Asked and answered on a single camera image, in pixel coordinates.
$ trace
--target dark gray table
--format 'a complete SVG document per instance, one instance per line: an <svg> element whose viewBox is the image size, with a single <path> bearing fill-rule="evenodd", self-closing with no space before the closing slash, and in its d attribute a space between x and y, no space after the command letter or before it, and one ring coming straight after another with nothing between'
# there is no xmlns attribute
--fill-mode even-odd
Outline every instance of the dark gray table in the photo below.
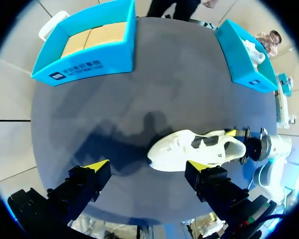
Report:
<svg viewBox="0 0 299 239"><path fill-rule="evenodd" d="M150 146L180 129L196 133L265 127L276 133L274 94L230 80L211 29L164 18L138 18L135 70L51 87L37 83L32 105L34 155L45 188L75 165L109 159L113 176L85 213L122 224L173 223L211 212L183 172L147 165ZM247 187L256 168L225 164Z"/></svg>

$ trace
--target white sneaker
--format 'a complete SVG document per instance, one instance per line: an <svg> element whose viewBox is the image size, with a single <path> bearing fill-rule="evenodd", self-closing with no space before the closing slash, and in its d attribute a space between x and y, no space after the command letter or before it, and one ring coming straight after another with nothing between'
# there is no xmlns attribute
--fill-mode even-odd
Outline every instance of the white sneaker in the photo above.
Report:
<svg viewBox="0 0 299 239"><path fill-rule="evenodd" d="M245 153L245 145L232 136L226 136L224 130L199 135L185 129L155 143L148 158L153 169L179 172L185 171L188 160L215 167L243 157Z"/></svg>

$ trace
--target person's legs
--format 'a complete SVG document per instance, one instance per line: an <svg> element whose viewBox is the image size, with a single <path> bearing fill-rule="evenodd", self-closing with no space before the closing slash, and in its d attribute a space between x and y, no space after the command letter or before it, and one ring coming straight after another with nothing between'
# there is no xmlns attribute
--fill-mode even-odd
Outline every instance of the person's legs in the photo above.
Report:
<svg viewBox="0 0 299 239"><path fill-rule="evenodd" d="M147 16L161 17L175 0L152 0Z"/></svg>
<svg viewBox="0 0 299 239"><path fill-rule="evenodd" d="M178 0L173 19L189 21L199 4L200 0Z"/></svg>

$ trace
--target blue tray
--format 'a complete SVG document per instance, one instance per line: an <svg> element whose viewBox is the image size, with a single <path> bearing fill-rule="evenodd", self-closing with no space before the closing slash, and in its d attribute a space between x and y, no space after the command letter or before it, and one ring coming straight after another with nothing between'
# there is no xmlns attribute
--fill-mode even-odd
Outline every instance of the blue tray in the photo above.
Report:
<svg viewBox="0 0 299 239"><path fill-rule="evenodd" d="M87 48L60 59L70 36L116 22L127 22L123 41ZM92 76L131 72L135 31L134 0L114 0L80 11L53 29L36 60L32 77L57 86Z"/></svg>
<svg viewBox="0 0 299 239"><path fill-rule="evenodd" d="M270 59L260 42L238 24L227 19L215 32L227 61L232 82L267 93L276 91L278 84ZM252 60L242 42L255 43L256 49L264 53L265 60L255 70Z"/></svg>

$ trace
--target white object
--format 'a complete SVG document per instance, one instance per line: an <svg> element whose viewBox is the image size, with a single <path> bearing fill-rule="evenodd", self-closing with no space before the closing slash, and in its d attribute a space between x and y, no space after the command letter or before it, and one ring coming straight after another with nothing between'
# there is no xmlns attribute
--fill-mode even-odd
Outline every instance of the white object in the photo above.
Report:
<svg viewBox="0 0 299 239"><path fill-rule="evenodd" d="M277 128L290 128L295 124L297 117L289 116L287 97L283 93L281 82L278 80L278 95L276 96Z"/></svg>
<svg viewBox="0 0 299 239"><path fill-rule="evenodd" d="M266 56L264 53L259 52L256 49L256 45L248 40L242 40L244 43L245 48L247 49L247 52L249 54L249 57L251 58L253 62L253 66L255 69L257 69L257 66L265 60Z"/></svg>
<svg viewBox="0 0 299 239"><path fill-rule="evenodd" d="M222 221L217 217L216 221L204 224L200 229L200 233L203 235L203 238L206 238L219 232L224 227L224 224L225 221Z"/></svg>
<svg viewBox="0 0 299 239"><path fill-rule="evenodd" d="M283 177L284 165L286 158L292 150L292 141L289 136L285 135L269 135L270 151L268 158L271 160L262 167L256 169L253 181L256 185L261 186L270 199L278 205L284 203L285 193L281 184Z"/></svg>
<svg viewBox="0 0 299 239"><path fill-rule="evenodd" d="M46 41L46 36L54 29L54 27L63 19L70 15L66 11L60 11L54 15L39 31L39 37Z"/></svg>
<svg viewBox="0 0 299 239"><path fill-rule="evenodd" d="M224 130L199 135L185 129L155 143L148 152L148 158L153 169L179 172L185 171L188 160L215 167L243 157L245 153L245 145L232 136L226 136Z"/></svg>

